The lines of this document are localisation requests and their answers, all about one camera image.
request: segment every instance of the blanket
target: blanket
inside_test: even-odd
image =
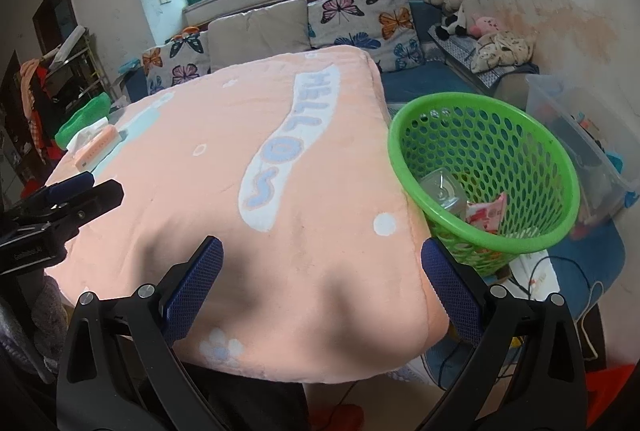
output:
[[[396,369],[447,318],[420,265],[429,237],[386,152],[388,113],[366,52],[334,46],[229,66],[126,108],[98,165],[122,205],[50,268],[75,303],[131,295],[207,235],[225,261],[187,338],[190,363],[274,381]],[[65,156],[49,183],[72,173]]]

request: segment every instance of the beige cushion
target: beige cushion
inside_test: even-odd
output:
[[[311,49],[306,0],[221,17],[209,23],[211,71]]]

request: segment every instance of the green laundry basket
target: green laundry basket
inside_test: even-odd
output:
[[[417,98],[394,117],[388,151],[432,234],[481,275],[558,243],[577,217],[578,177],[566,151],[542,124],[499,100],[471,93]],[[418,180],[441,167],[469,201],[490,202],[507,192],[498,234],[465,223],[422,190]]]

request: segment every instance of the red object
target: red object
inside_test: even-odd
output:
[[[25,199],[32,192],[35,192],[38,189],[40,189],[40,184],[37,183],[34,178],[31,178],[30,180],[27,181],[27,183],[25,183],[24,189],[22,189],[22,192],[20,193],[20,198]]]
[[[618,396],[634,368],[634,365],[629,365],[587,373],[587,392],[589,394],[587,427],[596,422]]]
[[[312,409],[309,411],[309,423],[312,431],[361,431],[364,410],[353,404]]]

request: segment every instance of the pink package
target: pink package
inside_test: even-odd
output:
[[[497,234],[502,218],[507,211],[507,193],[501,192],[493,201],[486,204],[466,204],[466,223],[487,233]]]

